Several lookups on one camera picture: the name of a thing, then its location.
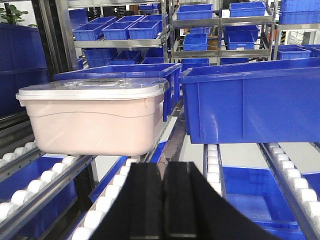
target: container lid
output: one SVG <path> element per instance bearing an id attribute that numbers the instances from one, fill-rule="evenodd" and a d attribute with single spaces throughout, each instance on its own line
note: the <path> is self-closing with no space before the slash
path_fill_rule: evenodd
<path id="1" fill-rule="evenodd" d="M 18 100 L 131 100 L 158 96 L 169 89 L 165 78 L 73 79 L 19 89 Z"/>

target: blue storage bin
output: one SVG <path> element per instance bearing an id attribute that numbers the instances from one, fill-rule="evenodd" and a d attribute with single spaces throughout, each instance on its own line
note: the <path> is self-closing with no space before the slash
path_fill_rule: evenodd
<path id="1" fill-rule="evenodd" d="M 44 171 L 61 161 L 62 158 L 58 157 L 40 157 L 2 181 L 0 183 L 1 201 L 9 201 L 15 191 L 26 188 L 32 180 L 37 179 Z M 75 185 L 71 182 L 38 212 L 19 231 L 19 234 L 29 238 L 39 238 L 76 197 Z"/>
<path id="2" fill-rule="evenodd" d="M 163 64 L 165 62 L 165 58 L 163 56 L 160 57 L 145 57 L 141 64 Z"/>
<path id="3" fill-rule="evenodd" d="M 114 60 L 133 60 L 135 63 L 138 63 L 141 58 L 141 51 L 122 51 L 118 56 L 114 58 Z"/>
<path id="4" fill-rule="evenodd" d="M 103 36 L 101 30 L 106 26 L 105 23 L 87 23 L 73 31 L 77 41 L 95 41 Z"/>
<path id="5" fill-rule="evenodd" d="M 238 211 L 284 240 L 305 240 L 269 169 L 224 166 L 223 174 L 227 200 Z"/>
<path id="6" fill-rule="evenodd" d="M 160 30 L 160 21 L 138 21 L 128 30 L 131 39 L 155 39 Z"/>
<path id="7" fill-rule="evenodd" d="M 191 142 L 320 142 L 318 75 L 318 57 L 184 71 Z"/>
<path id="8" fill-rule="evenodd" d="M 176 11 L 178 20 L 211 19 L 213 15 L 212 4 L 183 5 Z"/>
<path id="9" fill-rule="evenodd" d="M 136 64 L 136 61 L 134 61 L 134 60 L 114 60 L 114 61 L 110 61 L 106 66 L 110 66 L 110 65 L 132 65 L 132 64 Z"/>
<path id="10" fill-rule="evenodd" d="M 112 59 L 111 58 L 101 58 L 101 59 L 87 59 L 89 68 L 102 67 L 107 65 Z"/>
<path id="11" fill-rule="evenodd" d="M 249 59 L 247 57 L 230 57 L 230 58 L 221 58 L 220 64 L 241 64 L 241 63 L 248 63 Z"/>
<path id="12" fill-rule="evenodd" d="M 238 34 L 237 32 L 229 32 L 227 39 L 228 50 L 237 48 L 254 49 L 255 39 L 252 33 Z"/>
<path id="13" fill-rule="evenodd" d="M 254 41 L 258 40 L 259 27 L 257 25 L 244 25 L 244 26 L 225 26 L 224 27 L 224 39 L 229 38 L 229 33 L 235 33 L 238 35 L 252 34 Z"/>
<path id="14" fill-rule="evenodd" d="M 183 41 L 184 51 L 204 51 L 208 48 L 208 34 L 187 34 Z"/>
<path id="15" fill-rule="evenodd" d="M 279 24 L 316 24 L 320 23 L 320 11 L 281 11 Z"/>
<path id="16" fill-rule="evenodd" d="M 180 98 L 180 84 L 178 77 L 181 72 L 180 63 L 139 64 L 126 66 L 105 66 L 70 71 L 56 74 L 55 80 L 66 79 L 101 79 L 101 78 L 166 78 L 169 90 L 164 95 L 163 120 L 171 114 L 173 107 Z"/>
<path id="17" fill-rule="evenodd" d="M 130 38 L 128 28 L 133 22 L 114 22 L 102 29 L 105 40 L 127 40 Z"/>
<path id="18" fill-rule="evenodd" d="M 164 56 L 164 49 L 162 47 L 153 47 L 149 48 L 146 54 L 144 55 L 145 58 L 158 58 Z"/>
<path id="19" fill-rule="evenodd" d="M 229 11 L 231 18 L 264 16 L 266 4 L 263 1 L 231 3 Z"/>
<path id="20" fill-rule="evenodd" d="M 137 21 L 140 21 L 143 17 L 144 16 L 141 16 L 141 15 L 124 16 L 116 22 L 118 23 L 119 22 L 137 22 Z"/>
<path id="21" fill-rule="evenodd" d="M 77 29 L 88 23 L 88 16 L 85 8 L 69 10 L 72 29 Z"/>
<path id="22" fill-rule="evenodd" d="M 113 59 L 117 56 L 116 47 L 107 47 L 107 48 L 86 48 L 83 50 L 86 59 Z"/>
<path id="23" fill-rule="evenodd" d="M 320 11 L 319 0 L 282 0 L 281 12 Z"/>

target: metal shelving rack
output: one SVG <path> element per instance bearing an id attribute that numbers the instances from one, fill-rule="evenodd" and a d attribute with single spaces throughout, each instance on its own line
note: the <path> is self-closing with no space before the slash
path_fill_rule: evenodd
<path id="1" fill-rule="evenodd" d="M 220 58 L 261 58 L 265 57 L 268 60 L 271 59 L 272 52 L 272 41 L 274 29 L 275 29 L 275 18 L 276 18 L 276 7 L 271 9 L 269 7 L 269 0 L 265 0 L 266 11 L 264 16 L 245 16 L 245 17 L 229 17 L 228 10 L 222 10 L 222 1 L 219 2 L 219 10 L 215 11 L 218 16 L 213 16 L 209 19 L 192 19 L 192 20 L 177 20 L 177 9 L 174 9 L 173 1 L 169 1 L 170 10 L 170 38 L 171 45 L 174 46 L 171 51 L 171 60 L 181 58 L 203 58 L 203 57 L 216 57 L 218 64 Z M 278 0 L 274 1 L 274 6 L 278 5 Z M 250 50 L 226 50 L 221 45 L 223 27 L 225 26 L 243 26 L 243 25 L 261 25 L 261 36 L 260 46 L 262 49 L 250 49 Z M 205 50 L 205 51 L 177 51 L 181 46 L 180 36 L 175 36 L 175 29 L 180 28 L 192 28 L 192 27 L 218 27 L 218 46 L 217 50 Z"/>

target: plastic bin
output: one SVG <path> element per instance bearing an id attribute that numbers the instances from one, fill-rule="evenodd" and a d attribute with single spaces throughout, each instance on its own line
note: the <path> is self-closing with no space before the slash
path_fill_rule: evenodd
<path id="1" fill-rule="evenodd" d="M 44 152 L 137 156 L 150 151 L 162 130 L 168 88 L 159 77 L 71 79 L 25 87 L 16 97 Z"/>
<path id="2" fill-rule="evenodd" d="M 155 39 L 160 32 L 160 21 L 138 21 L 128 30 L 131 39 Z"/>
<path id="3" fill-rule="evenodd" d="M 163 56 L 160 57 L 146 57 L 141 62 L 141 64 L 163 64 L 165 62 L 165 58 Z"/>
<path id="4" fill-rule="evenodd" d="M 122 51 L 118 56 L 114 58 L 114 60 L 133 60 L 135 63 L 138 63 L 141 58 L 141 51 Z"/>
<path id="5" fill-rule="evenodd" d="M 158 58 L 164 56 L 164 50 L 162 47 L 153 47 L 149 48 L 146 54 L 144 55 L 145 58 Z"/>
<path id="6" fill-rule="evenodd" d="M 235 50 L 237 48 L 254 49 L 255 39 L 252 33 L 239 34 L 233 31 L 228 34 L 227 44 L 228 50 Z"/>
<path id="7" fill-rule="evenodd" d="M 320 23 L 320 11 L 281 11 L 279 24 L 315 24 Z"/>
<path id="8" fill-rule="evenodd" d="M 231 3 L 229 11 L 231 18 L 264 16 L 266 4 L 263 1 Z"/>
<path id="9" fill-rule="evenodd" d="M 235 33 L 238 35 L 247 35 L 249 33 L 252 34 L 254 41 L 258 40 L 259 27 L 257 25 L 244 25 L 244 26 L 225 26 L 224 27 L 224 38 L 227 40 L 229 37 L 229 33 Z"/>
<path id="10" fill-rule="evenodd" d="M 277 60 L 280 59 L 304 59 L 310 58 L 311 51 L 307 49 L 303 49 L 300 47 L 281 47 L 278 49 L 278 54 L 276 56 Z"/>
<path id="11" fill-rule="evenodd" d="M 269 169 L 223 167 L 228 202 L 254 223 L 284 240 L 305 240 Z"/>
<path id="12" fill-rule="evenodd" d="M 72 29 L 77 29 L 88 23 L 88 16 L 85 8 L 69 10 Z"/>
<path id="13" fill-rule="evenodd" d="M 191 142 L 319 142 L 318 75 L 318 57 L 184 71 L 180 83 Z"/>
<path id="14" fill-rule="evenodd" d="M 9 201 L 15 191 L 26 188 L 32 180 L 37 179 L 44 171 L 61 161 L 62 159 L 57 157 L 40 157 L 2 181 L 0 183 L 1 201 Z M 19 231 L 19 234 L 29 238 L 39 238 L 76 197 L 75 185 L 71 182 L 37 213 Z"/>
<path id="15" fill-rule="evenodd" d="M 129 39 L 128 28 L 133 22 L 114 22 L 102 29 L 105 40 L 126 40 Z"/>
<path id="16" fill-rule="evenodd" d="M 319 0 L 282 0 L 281 12 L 320 11 Z"/>
<path id="17" fill-rule="evenodd" d="M 117 56 L 117 48 L 86 48 L 83 50 L 86 59 L 113 59 Z"/>
<path id="18" fill-rule="evenodd" d="M 184 51 L 201 51 L 208 48 L 208 34 L 187 34 L 183 41 Z"/>
<path id="19" fill-rule="evenodd" d="M 180 84 L 178 77 L 181 71 L 180 63 L 164 64 L 139 64 L 127 66 L 105 66 L 84 69 L 79 71 L 70 71 L 56 74 L 55 80 L 66 79 L 103 79 L 103 78 L 166 78 L 169 82 L 169 90 L 164 96 L 163 120 L 171 114 L 173 107 L 180 98 Z"/>
<path id="20" fill-rule="evenodd" d="M 137 22 L 140 21 L 144 16 L 141 15 L 133 15 L 133 16 L 124 16 L 120 18 L 117 23 L 119 22 Z"/>
<path id="21" fill-rule="evenodd" d="M 178 20 L 211 19 L 214 7 L 212 4 L 183 5 L 176 12 Z"/>

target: white roller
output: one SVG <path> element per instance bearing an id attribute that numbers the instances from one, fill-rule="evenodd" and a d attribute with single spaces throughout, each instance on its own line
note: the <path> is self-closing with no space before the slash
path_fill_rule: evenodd
<path id="1" fill-rule="evenodd" d="M 296 194 L 301 202 L 304 204 L 306 201 L 317 201 L 317 194 L 315 190 L 310 188 L 298 188 Z"/>
<path id="2" fill-rule="evenodd" d="M 220 183 L 220 174 L 215 172 L 207 172 L 206 180 L 209 183 Z"/>
<path id="3" fill-rule="evenodd" d="M 57 174 L 62 173 L 64 170 L 66 170 L 68 167 L 67 164 L 63 163 L 63 162 L 57 162 L 53 165 L 52 167 L 52 171 L 56 172 Z"/>
<path id="4" fill-rule="evenodd" d="M 24 147 L 30 151 L 32 149 L 35 149 L 37 147 L 37 144 L 35 142 L 27 142 Z"/>
<path id="5" fill-rule="evenodd" d="M 0 203 L 0 222 L 9 217 L 17 208 L 17 205 L 11 202 Z"/>
<path id="6" fill-rule="evenodd" d="M 17 158 L 18 158 L 18 155 L 14 152 L 8 152 L 2 157 L 2 159 L 6 160 L 7 162 L 11 162 L 13 160 L 16 160 Z"/>
<path id="7" fill-rule="evenodd" d="M 281 162 L 281 161 L 289 161 L 289 157 L 287 154 L 285 153 L 277 153 L 275 155 L 275 158 L 278 162 Z"/>
<path id="8" fill-rule="evenodd" d="M 38 193 L 47 183 L 38 179 L 32 180 L 28 187 L 27 190 L 29 192 L 32 192 L 33 194 Z"/>
<path id="9" fill-rule="evenodd" d="M 126 181 L 126 178 L 127 177 L 124 176 L 124 175 L 118 175 L 117 174 L 117 175 L 115 175 L 113 177 L 112 184 L 122 187 L 124 185 L 125 181 Z"/>
<path id="10" fill-rule="evenodd" d="M 313 218 L 314 216 L 320 216 L 320 202 L 319 201 L 306 201 L 304 203 L 306 213 Z"/>
<path id="11" fill-rule="evenodd" d="M 32 197 L 33 193 L 27 190 L 18 190 L 11 197 L 11 203 L 21 206 Z"/>
<path id="12" fill-rule="evenodd" d="M 218 147 L 216 144 L 208 144 L 207 149 L 217 151 Z"/>
<path id="13" fill-rule="evenodd" d="M 300 178 L 301 177 L 301 172 L 296 169 L 296 168 L 287 168 L 284 170 L 285 177 L 287 179 L 292 179 L 292 178 Z"/>
<path id="14" fill-rule="evenodd" d="M 104 213 L 108 212 L 114 200 L 114 198 L 108 196 L 99 197 L 95 204 L 95 210 Z"/>
<path id="15" fill-rule="evenodd" d="M 219 158 L 216 156 L 208 156 L 208 164 L 219 164 Z"/>
<path id="16" fill-rule="evenodd" d="M 94 230 L 90 228 L 77 227 L 71 240 L 88 240 L 93 232 Z"/>
<path id="17" fill-rule="evenodd" d="M 208 172 L 209 173 L 220 173 L 220 166 L 219 164 L 208 164 Z"/>
<path id="18" fill-rule="evenodd" d="M 68 166 L 70 166 L 71 164 L 73 164 L 75 161 L 77 160 L 77 158 L 75 156 L 65 156 L 62 160 L 63 164 L 67 164 Z"/>
<path id="19" fill-rule="evenodd" d="M 120 168 L 120 175 L 127 176 L 129 171 L 130 171 L 130 167 L 129 166 L 122 166 Z"/>
<path id="20" fill-rule="evenodd" d="M 86 213 L 83 226 L 88 229 L 96 229 L 105 213 L 103 211 L 90 210 Z"/>
<path id="21" fill-rule="evenodd" d="M 105 196 L 116 199 L 120 191 L 120 186 L 108 185 L 105 189 Z"/>
<path id="22" fill-rule="evenodd" d="M 276 154 L 284 154 L 284 150 L 281 147 L 273 147 L 271 148 L 271 152 L 274 156 L 276 156 Z"/>
<path id="23" fill-rule="evenodd" d="M 58 173 L 56 173 L 55 171 L 48 170 L 48 171 L 44 171 L 41 174 L 40 180 L 46 183 L 50 183 L 57 176 L 58 176 Z"/>
<path id="24" fill-rule="evenodd" d="M 130 167 L 132 163 L 136 163 L 138 162 L 138 159 L 136 158 L 128 158 L 126 161 L 125 161 L 125 165 Z"/>
<path id="25" fill-rule="evenodd" d="M 218 151 L 217 150 L 208 150 L 207 155 L 208 155 L 208 157 L 218 157 Z"/>
<path id="26" fill-rule="evenodd" d="M 292 177 L 290 179 L 290 185 L 295 189 L 308 189 L 309 184 L 307 179 L 303 177 Z"/>
<path id="27" fill-rule="evenodd" d="M 295 164 L 292 161 L 281 161 L 280 162 L 280 167 L 281 167 L 282 170 L 294 169 L 295 168 Z"/>

